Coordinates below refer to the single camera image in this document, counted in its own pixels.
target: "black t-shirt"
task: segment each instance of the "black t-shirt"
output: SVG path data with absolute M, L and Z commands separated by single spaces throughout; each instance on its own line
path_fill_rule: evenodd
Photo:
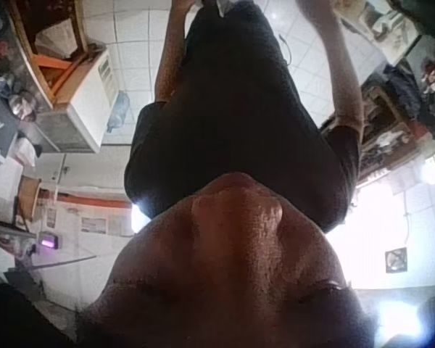
M 347 213 L 358 134 L 323 136 L 303 107 L 259 7 L 192 23 L 172 99 L 139 117 L 125 190 L 153 218 L 225 173 L 243 172 L 284 196 L 327 232 Z

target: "wall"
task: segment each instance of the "wall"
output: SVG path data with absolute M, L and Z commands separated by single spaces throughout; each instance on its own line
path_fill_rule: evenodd
M 33 265 L 39 268 L 34 276 L 42 281 L 50 302 L 81 309 L 101 294 L 117 256 L 130 241 L 131 211 L 61 202 L 51 208 L 57 211 L 54 228 L 47 224 L 45 212 L 33 228 L 40 224 L 42 231 L 58 235 L 61 249 L 39 246 L 33 255 Z M 82 232 L 81 218 L 106 219 L 107 233 Z
M 68 171 L 62 174 L 60 186 L 87 191 L 124 192 L 124 170 L 128 164 L 129 146 L 102 146 L 98 154 L 67 154 Z M 36 168 L 26 168 L 24 175 L 55 184 L 62 166 L 63 154 L 42 154 Z
M 435 286 L 435 185 L 412 162 L 363 188 L 357 208 L 328 235 L 356 289 Z M 408 271 L 387 274 L 385 252 L 407 247 Z

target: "short sleeve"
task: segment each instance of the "short sleeve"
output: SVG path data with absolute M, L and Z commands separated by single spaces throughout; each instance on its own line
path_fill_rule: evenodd
M 353 128 L 339 126 L 326 135 L 326 140 L 340 162 L 347 179 L 349 199 L 351 199 L 359 176 L 360 136 Z
M 145 138 L 152 127 L 154 119 L 158 116 L 165 105 L 165 102 L 159 101 L 145 106 L 140 111 L 137 119 L 136 132 L 134 133 L 132 147 L 130 149 L 131 156 L 145 142 Z

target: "man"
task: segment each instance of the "man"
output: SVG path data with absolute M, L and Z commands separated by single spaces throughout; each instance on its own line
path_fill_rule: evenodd
M 357 180 L 363 104 L 328 0 L 298 1 L 330 65 L 336 127 L 323 137 L 299 100 L 260 8 L 221 18 L 208 0 L 184 41 L 192 0 L 175 0 L 155 86 L 138 117 L 125 188 L 151 218 L 226 173 L 246 173 L 328 232 Z
M 81 313 L 80 344 L 372 347 L 373 324 L 324 236 L 347 210 L 363 131 L 328 1 L 298 1 L 331 66 L 336 127 L 326 138 L 259 8 L 239 2 L 222 18 L 206 1 L 185 45 L 193 2 L 173 0 L 156 102 L 141 112 L 125 175 L 154 219 Z

